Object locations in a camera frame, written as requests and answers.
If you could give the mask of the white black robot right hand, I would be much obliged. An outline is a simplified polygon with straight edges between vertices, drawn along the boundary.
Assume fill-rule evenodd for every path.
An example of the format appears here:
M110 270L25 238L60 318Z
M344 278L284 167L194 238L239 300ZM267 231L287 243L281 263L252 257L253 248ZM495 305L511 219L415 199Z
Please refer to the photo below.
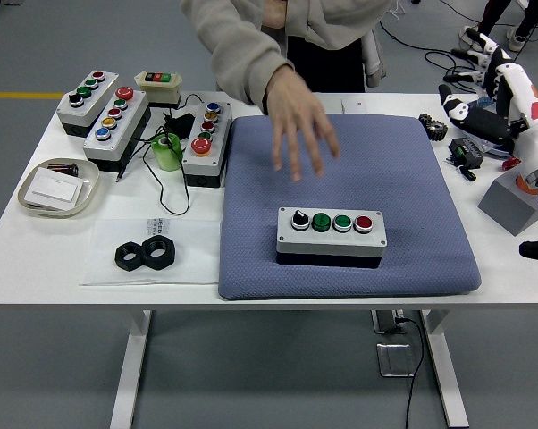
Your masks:
M452 53L477 66L474 72L450 75L439 86L441 104L450 121L461 130L492 143L514 144L512 154L521 160L521 176L538 188L538 91L525 69L484 34L467 29L480 51L454 49ZM489 111L453 96L448 83L470 82L483 88L495 103Z

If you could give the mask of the person's right hand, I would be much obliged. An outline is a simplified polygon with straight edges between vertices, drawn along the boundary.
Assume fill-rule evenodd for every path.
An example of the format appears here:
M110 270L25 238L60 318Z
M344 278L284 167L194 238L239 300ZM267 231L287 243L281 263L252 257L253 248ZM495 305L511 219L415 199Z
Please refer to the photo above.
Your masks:
M332 156L340 156L340 142L319 99L288 65L278 68L266 87L266 107L273 125L272 159L276 171L283 166L282 150L288 151L290 177L301 180L298 135L301 135L314 173L324 174L319 142Z

